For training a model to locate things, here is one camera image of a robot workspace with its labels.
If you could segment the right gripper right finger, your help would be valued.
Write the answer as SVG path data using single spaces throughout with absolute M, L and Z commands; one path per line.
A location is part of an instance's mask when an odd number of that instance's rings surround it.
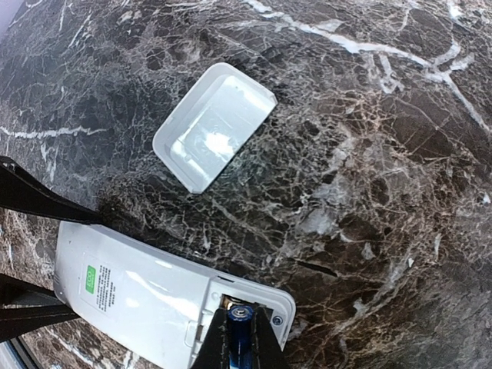
M 251 324 L 252 367 L 257 369 L 288 369 L 288 362 L 263 307 L 255 309 Z

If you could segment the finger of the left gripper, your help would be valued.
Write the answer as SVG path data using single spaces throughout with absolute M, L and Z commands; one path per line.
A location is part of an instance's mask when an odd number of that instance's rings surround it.
M 54 193 L 6 156 L 1 156 L 1 208 L 59 221 L 101 223 L 98 213 Z
M 53 291 L 1 275 L 1 342 L 78 318 Z

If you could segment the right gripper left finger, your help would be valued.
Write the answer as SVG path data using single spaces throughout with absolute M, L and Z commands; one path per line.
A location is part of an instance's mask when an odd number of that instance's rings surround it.
M 209 326 L 201 349 L 194 361 L 194 369 L 229 369 L 228 313 L 219 308 Z

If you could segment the blue AAA battery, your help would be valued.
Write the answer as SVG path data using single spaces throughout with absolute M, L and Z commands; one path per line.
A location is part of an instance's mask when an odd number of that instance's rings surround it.
M 227 313 L 230 368 L 253 368 L 251 322 L 254 311 L 247 305 L 234 305 Z

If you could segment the white remote control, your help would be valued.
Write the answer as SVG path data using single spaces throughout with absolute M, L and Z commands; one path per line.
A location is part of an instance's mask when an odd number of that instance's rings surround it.
M 102 225 L 62 222 L 57 298 L 114 341 L 162 368 L 189 368 L 215 311 L 262 306 L 285 345 L 296 305 L 289 293 L 154 248 Z

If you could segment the white battery cover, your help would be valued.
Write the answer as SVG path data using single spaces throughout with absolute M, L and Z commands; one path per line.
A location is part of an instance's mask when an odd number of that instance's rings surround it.
M 225 62 L 208 68 L 155 132 L 157 157 L 204 192 L 277 106 L 274 93 Z

